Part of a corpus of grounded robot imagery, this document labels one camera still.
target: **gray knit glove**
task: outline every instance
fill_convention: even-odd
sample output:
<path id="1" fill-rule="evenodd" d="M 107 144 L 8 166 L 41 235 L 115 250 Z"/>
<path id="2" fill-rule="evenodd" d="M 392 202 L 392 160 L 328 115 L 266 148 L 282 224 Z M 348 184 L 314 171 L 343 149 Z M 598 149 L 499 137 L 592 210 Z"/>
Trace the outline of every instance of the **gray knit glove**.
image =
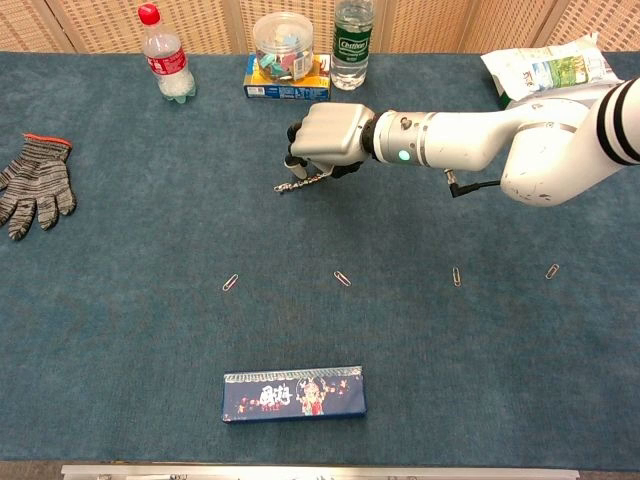
<path id="1" fill-rule="evenodd" d="M 71 143 L 61 138 L 24 136 L 20 156 L 0 174 L 0 226 L 9 221 L 9 237 L 20 240 L 29 231 L 38 206 L 38 222 L 46 230 L 55 225 L 58 211 L 68 215 L 76 206 L 65 161 Z"/>

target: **red bottle cap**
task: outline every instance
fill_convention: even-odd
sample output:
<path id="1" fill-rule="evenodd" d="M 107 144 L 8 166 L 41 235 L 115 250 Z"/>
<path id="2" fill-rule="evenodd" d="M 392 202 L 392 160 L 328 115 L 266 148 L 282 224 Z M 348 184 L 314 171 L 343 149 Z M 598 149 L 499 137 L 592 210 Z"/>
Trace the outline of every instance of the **red bottle cap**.
<path id="1" fill-rule="evenodd" d="M 145 25 L 155 25 L 160 21 L 160 12 L 153 3 L 145 3 L 138 8 L 138 16 Z"/>

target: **plastic jar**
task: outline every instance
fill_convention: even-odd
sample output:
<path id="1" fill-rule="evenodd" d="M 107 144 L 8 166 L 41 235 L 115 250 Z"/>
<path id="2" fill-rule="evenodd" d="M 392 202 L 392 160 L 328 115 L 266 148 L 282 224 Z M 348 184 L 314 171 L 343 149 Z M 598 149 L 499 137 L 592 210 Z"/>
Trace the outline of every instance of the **plastic jar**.
<path id="1" fill-rule="evenodd" d="M 262 76 L 299 80 L 313 65 L 313 25 L 291 12 L 270 13 L 253 26 L 256 60 Z"/>

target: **blue pencil case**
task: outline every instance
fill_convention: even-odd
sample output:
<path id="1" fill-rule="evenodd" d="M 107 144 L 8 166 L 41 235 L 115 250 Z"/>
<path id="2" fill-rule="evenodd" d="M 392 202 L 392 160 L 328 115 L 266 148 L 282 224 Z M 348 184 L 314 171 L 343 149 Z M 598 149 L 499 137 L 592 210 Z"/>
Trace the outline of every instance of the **blue pencil case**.
<path id="1" fill-rule="evenodd" d="M 362 416 L 362 367 L 228 373 L 222 421 Z"/>

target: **wicker wall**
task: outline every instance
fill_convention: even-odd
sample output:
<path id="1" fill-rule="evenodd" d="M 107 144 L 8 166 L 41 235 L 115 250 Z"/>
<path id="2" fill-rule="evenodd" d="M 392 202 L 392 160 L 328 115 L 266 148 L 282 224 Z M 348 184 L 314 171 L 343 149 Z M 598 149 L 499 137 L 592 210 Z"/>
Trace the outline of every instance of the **wicker wall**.
<path id="1" fill-rule="evenodd" d="M 0 0 L 0 50 L 138 52 L 143 0 Z M 193 53 L 244 53 L 262 15 L 309 17 L 328 52 L 334 0 L 155 0 Z M 376 0 L 373 51 L 487 52 L 599 31 L 603 50 L 640 49 L 639 0 Z"/>

